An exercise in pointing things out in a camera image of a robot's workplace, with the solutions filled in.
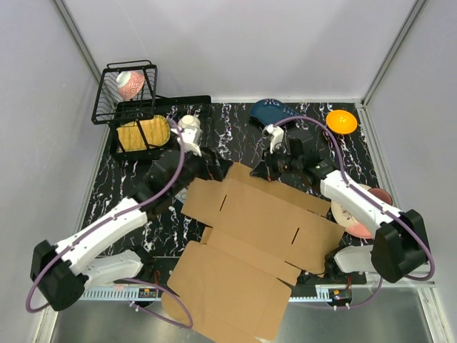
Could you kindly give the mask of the brown cardboard box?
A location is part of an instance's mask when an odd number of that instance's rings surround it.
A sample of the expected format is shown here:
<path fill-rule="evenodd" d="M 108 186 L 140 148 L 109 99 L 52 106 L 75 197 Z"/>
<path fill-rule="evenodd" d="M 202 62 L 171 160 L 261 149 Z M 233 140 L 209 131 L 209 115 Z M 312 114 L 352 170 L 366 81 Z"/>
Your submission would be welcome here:
<path fill-rule="evenodd" d="M 330 204 L 236 163 L 222 182 L 195 179 L 182 213 L 205 225 L 167 282 L 166 313 L 215 342 L 276 337 L 301 272 L 321 274 L 344 229 Z"/>

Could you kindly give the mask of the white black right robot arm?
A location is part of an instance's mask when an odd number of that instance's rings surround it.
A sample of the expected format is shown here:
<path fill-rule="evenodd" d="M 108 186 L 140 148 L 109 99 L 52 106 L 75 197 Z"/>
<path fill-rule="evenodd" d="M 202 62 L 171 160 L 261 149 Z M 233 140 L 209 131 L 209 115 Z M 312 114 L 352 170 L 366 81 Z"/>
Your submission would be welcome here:
<path fill-rule="evenodd" d="M 403 212 L 381 201 L 346 172 L 321 158 L 308 139 L 285 139 L 283 129 L 272 124 L 264 132 L 270 146 L 263 151 L 251 176 L 272 182 L 284 174 L 294 174 L 306 186 L 342 206 L 373 237 L 370 245 L 330 252 L 324 265 L 327 280 L 337 284 L 352 272 L 375 272 L 395 283 L 429 260 L 425 224 L 418 212 Z"/>

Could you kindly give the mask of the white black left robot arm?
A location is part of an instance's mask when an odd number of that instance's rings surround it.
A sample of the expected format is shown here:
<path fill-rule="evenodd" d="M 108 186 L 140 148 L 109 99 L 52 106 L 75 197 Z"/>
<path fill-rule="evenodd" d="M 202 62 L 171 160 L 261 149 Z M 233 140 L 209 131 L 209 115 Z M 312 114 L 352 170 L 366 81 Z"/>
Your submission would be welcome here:
<path fill-rule="evenodd" d="M 142 182 L 111 211 L 75 235 L 33 250 L 30 277 L 55 311 L 69 308 L 95 282 L 134 278 L 148 282 L 154 265 L 145 252 L 128 249 L 98 261 L 97 256 L 129 232 L 142 227 L 167 209 L 169 202 L 195 179 L 222 182 L 233 162 L 204 148 L 201 154 L 168 150 L 154 162 Z"/>

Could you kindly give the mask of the blue white small carton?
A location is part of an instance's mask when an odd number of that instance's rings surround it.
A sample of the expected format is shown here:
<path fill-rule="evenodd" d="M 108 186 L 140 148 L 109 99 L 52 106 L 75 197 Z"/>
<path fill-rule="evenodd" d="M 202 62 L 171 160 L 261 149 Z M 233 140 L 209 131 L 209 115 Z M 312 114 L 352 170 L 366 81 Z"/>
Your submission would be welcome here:
<path fill-rule="evenodd" d="M 187 194 L 188 194 L 188 189 L 184 188 L 175 195 L 175 198 L 184 204 L 186 201 L 186 198 L 187 198 Z"/>

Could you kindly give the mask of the white flower-shaped cup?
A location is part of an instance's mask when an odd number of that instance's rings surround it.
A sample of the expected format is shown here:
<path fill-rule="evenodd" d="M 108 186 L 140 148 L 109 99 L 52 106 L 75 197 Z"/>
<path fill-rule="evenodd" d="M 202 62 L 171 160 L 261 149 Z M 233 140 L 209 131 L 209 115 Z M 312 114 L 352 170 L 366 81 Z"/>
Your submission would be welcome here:
<path fill-rule="evenodd" d="M 178 126 L 182 129 L 199 129 L 201 127 L 201 122 L 198 117 L 187 114 L 179 119 Z"/>

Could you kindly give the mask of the woven bamboo tray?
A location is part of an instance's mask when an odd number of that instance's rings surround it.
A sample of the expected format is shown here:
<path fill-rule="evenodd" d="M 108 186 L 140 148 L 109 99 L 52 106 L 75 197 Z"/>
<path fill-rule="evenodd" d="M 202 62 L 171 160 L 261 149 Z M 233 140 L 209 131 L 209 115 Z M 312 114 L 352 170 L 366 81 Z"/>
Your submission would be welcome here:
<path fill-rule="evenodd" d="M 116 129 L 120 150 L 143 151 L 165 145 L 171 137 L 171 127 L 164 116 L 131 121 Z"/>

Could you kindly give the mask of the dark blue leaf dish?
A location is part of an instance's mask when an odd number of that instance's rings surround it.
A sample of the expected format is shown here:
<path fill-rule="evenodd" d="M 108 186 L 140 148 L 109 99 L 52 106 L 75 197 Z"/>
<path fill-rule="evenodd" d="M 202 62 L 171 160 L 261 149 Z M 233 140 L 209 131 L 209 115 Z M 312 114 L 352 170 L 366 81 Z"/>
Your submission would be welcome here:
<path fill-rule="evenodd" d="M 250 110 L 250 121 L 260 127 L 275 124 L 292 116 L 298 116 L 298 114 L 277 99 L 262 99 L 256 102 Z"/>

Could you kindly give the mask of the white floral plate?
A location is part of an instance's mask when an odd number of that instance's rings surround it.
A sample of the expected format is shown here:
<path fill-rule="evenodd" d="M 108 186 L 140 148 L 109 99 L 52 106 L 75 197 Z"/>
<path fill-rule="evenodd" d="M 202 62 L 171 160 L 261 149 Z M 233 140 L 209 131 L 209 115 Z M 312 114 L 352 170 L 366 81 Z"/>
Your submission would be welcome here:
<path fill-rule="evenodd" d="M 354 216 L 334 200 L 331 201 L 331 213 L 336 223 L 342 227 L 349 228 L 359 223 Z"/>

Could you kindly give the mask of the orange round bowl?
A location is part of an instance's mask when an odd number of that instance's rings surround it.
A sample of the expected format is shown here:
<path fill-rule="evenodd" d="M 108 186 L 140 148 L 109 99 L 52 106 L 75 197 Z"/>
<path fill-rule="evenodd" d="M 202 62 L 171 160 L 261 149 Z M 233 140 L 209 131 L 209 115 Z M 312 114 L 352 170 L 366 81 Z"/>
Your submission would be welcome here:
<path fill-rule="evenodd" d="M 334 133 L 351 134 L 358 127 L 356 117 L 349 111 L 337 109 L 326 116 L 326 125 Z"/>

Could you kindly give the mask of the pink patterned ceramic bowl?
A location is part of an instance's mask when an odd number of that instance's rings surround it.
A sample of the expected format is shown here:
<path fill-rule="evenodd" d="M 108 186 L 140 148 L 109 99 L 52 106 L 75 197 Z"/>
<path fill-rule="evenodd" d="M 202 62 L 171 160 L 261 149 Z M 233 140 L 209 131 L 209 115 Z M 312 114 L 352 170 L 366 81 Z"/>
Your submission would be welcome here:
<path fill-rule="evenodd" d="M 133 99 L 143 88 L 145 76 L 138 71 L 122 71 L 116 77 L 116 85 L 124 101 Z"/>

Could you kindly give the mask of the dark red cup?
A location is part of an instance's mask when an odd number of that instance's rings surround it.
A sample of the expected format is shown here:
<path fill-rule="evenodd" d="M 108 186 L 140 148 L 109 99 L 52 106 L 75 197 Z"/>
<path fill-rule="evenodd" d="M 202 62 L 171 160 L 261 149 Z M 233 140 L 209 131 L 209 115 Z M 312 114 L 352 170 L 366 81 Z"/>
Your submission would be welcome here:
<path fill-rule="evenodd" d="M 372 195 L 380 199 L 382 202 L 385 202 L 388 205 L 393 204 L 393 199 L 391 195 L 385 190 L 381 188 L 370 188 L 368 190 Z"/>

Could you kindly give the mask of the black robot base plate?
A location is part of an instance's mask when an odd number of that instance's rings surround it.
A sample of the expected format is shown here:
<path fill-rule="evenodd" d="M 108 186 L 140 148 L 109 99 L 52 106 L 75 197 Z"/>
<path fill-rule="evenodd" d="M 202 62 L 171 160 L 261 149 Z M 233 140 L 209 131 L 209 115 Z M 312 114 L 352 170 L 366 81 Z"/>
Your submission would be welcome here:
<path fill-rule="evenodd" d="M 140 272 L 136 278 L 148 282 L 157 281 L 161 286 L 165 286 L 178 261 L 179 257 L 155 256 L 153 257 L 152 265 L 146 267 L 146 271 Z M 358 273 L 352 273 L 346 276 L 341 275 L 336 279 L 332 279 L 328 275 L 320 277 L 311 273 L 306 274 L 305 271 L 302 271 L 298 276 L 296 287 L 317 284 L 330 284 L 332 287 L 336 285 L 346 286 L 348 282 L 351 282 L 352 286 L 364 285 L 367 283 L 367 280 L 364 274 Z"/>

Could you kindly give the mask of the aluminium front rail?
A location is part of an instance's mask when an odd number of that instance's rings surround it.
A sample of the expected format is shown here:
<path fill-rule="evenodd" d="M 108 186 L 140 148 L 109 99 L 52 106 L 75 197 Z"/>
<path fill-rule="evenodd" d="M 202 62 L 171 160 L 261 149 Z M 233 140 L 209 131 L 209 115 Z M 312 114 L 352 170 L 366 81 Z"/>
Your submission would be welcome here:
<path fill-rule="evenodd" d="M 171 276 L 174 267 L 178 262 L 177 257 L 157 257 L 155 268 L 158 271 L 158 280 L 162 287 Z M 319 278 L 311 275 L 301 274 L 297 285 L 292 288 L 290 302 L 312 303 L 331 301 L 330 293 L 336 289 L 346 287 L 348 280 L 351 280 L 351 290 L 365 289 L 372 292 L 378 286 L 378 275 L 374 273 L 353 273 L 348 278 L 331 281 L 328 277 Z M 142 284 L 109 283 L 87 290 L 80 297 L 86 301 L 135 301 L 135 302 L 159 302 L 162 291 L 148 288 Z"/>

